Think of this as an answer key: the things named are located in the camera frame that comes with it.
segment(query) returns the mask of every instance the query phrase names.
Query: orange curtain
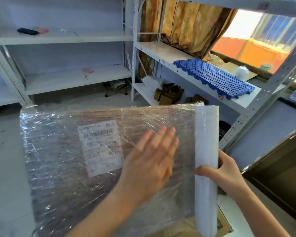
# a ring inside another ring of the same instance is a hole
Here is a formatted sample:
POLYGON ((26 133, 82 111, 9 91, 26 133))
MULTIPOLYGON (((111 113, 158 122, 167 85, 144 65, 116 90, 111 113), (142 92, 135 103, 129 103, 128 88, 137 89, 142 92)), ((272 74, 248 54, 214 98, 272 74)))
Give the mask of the orange curtain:
MULTIPOLYGON (((142 8, 141 32, 158 32, 162 0, 146 0, 142 8)), ((210 54, 214 44, 225 33, 237 10, 192 2, 167 0, 162 41, 215 65, 223 61, 210 54)), ((156 35, 142 35, 140 41, 154 41, 156 35)), ((151 74, 148 56, 141 53, 147 73, 151 74)))

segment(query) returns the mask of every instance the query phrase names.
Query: hand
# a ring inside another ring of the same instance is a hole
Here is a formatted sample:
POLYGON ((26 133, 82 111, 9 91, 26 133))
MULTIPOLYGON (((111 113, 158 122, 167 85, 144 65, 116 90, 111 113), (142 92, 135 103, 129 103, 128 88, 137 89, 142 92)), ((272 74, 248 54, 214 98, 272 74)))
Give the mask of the hand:
POLYGON ((218 162, 221 165, 219 169, 200 166, 194 170, 194 173, 212 179, 235 202, 239 201, 243 194, 250 191, 250 188, 243 179, 235 160, 219 150, 218 162))
POLYGON ((175 129, 161 127, 153 136, 147 131, 126 158, 121 177, 113 189, 119 198, 136 208, 153 197, 172 175, 179 139, 175 129))

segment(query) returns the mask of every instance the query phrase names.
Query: pink object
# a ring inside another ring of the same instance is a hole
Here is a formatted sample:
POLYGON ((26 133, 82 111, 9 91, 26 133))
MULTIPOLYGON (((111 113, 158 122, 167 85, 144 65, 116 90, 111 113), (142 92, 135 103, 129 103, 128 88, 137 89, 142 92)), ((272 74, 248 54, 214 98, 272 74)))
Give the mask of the pink object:
POLYGON ((39 26, 36 26, 34 28, 34 30, 38 31, 40 34, 44 34, 44 33, 47 33, 48 32, 48 29, 47 28, 43 28, 43 27, 39 27, 39 26))
POLYGON ((90 73, 94 72, 94 70, 92 70, 92 69, 90 69, 90 68, 84 68, 84 69, 82 69, 82 71, 83 71, 84 73, 87 73, 87 74, 90 74, 90 73))

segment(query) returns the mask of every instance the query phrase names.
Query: blue plastic grid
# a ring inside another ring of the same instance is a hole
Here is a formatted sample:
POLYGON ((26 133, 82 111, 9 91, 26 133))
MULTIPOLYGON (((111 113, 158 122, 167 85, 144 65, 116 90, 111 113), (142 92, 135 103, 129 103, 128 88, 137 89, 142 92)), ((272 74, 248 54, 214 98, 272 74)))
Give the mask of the blue plastic grid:
POLYGON ((200 80, 202 84, 216 90, 218 95, 225 95, 229 100, 232 98, 238 99, 239 96, 244 94, 250 94, 255 89, 218 67, 197 58, 174 61, 173 64, 195 79, 200 80))

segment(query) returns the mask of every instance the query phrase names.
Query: metal shelving unit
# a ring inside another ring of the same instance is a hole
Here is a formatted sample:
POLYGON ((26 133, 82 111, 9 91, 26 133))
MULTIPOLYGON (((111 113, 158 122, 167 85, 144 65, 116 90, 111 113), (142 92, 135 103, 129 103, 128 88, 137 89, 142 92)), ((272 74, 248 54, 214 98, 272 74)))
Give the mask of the metal shelving unit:
MULTIPOLYGON (((121 0, 123 2, 122 18, 124 17, 125 1, 121 0)), ((126 34, 126 25, 123 22, 124 20, 121 19, 120 30, 70 30, 61 32, 51 29, 45 34, 35 36, 18 33, 16 29, 0 29, 0 75, 12 90, 9 94, 14 97, 14 102, 19 102, 22 106, 32 105, 30 95, 33 94, 131 77, 131 71, 126 68, 127 61, 130 68, 130 59, 128 53, 125 52, 125 42, 132 41, 133 36, 126 34), (24 75, 17 64, 17 60, 13 58, 7 47, 9 45, 90 42, 123 42, 123 64, 92 68, 94 72, 90 74, 78 70, 43 75, 24 75)), ((0 105, 10 104, 11 101, 4 101, 2 95, 0 95, 0 105)))
MULTIPOLYGON (((134 100, 134 91, 137 90, 150 105, 158 105, 153 99, 153 95, 143 83, 135 83, 136 56, 137 51, 142 51, 154 59, 153 74, 156 73, 156 62, 161 63, 170 70, 174 71, 187 81, 193 83, 212 97, 220 100, 228 107, 237 111, 240 115, 219 142, 220 149, 227 151, 270 107, 295 80, 296 80, 296 46, 291 51, 279 69, 261 88, 255 87, 250 95, 240 96, 238 99, 228 100, 223 96, 219 96, 215 90, 207 85, 203 85, 201 81, 188 75, 187 72, 177 68, 173 62, 177 60, 192 59, 190 55, 177 50, 167 44, 161 43, 161 31, 163 24, 164 9, 167 0, 162 0, 162 8, 159 22, 159 31, 157 41, 155 42, 138 42, 138 11, 145 0, 134 0, 134 32, 133 32, 133 67, 132 67, 132 100, 134 100)), ((252 11, 260 11, 271 14, 296 17, 296 2, 286 0, 179 0, 209 4, 213 6, 224 6, 229 8, 247 9, 252 11)))

